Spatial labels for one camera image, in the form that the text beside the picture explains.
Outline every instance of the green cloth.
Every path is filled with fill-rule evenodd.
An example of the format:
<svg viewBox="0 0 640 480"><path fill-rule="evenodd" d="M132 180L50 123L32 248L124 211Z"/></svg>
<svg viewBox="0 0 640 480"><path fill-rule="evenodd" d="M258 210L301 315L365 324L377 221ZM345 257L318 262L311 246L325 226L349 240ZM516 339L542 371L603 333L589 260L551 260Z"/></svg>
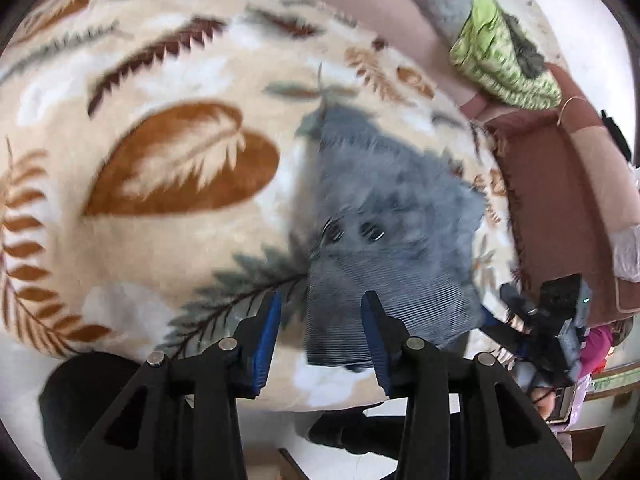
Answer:
<svg viewBox="0 0 640 480"><path fill-rule="evenodd" d="M495 0L472 0L471 14L449 57L465 76L507 104L528 110L560 104L562 92L549 70L534 79L522 73L509 27Z"/></svg>

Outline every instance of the blanket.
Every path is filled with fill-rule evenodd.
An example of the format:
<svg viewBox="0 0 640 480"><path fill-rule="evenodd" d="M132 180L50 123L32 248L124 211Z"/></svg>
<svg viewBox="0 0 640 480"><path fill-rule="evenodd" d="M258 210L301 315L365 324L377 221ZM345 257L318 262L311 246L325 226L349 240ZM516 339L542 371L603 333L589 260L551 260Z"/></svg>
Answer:
<svg viewBox="0 0 640 480"><path fill-rule="evenodd" d="M430 76L320 2L49 0L0 58L0 326L59 358L201 352L284 298L254 402L383 400L371 370L307 363L308 256L322 226L309 133L322 96L443 157L482 194L472 281L504 319L518 277L502 175ZM467 354L497 351L473 332Z"/></svg>

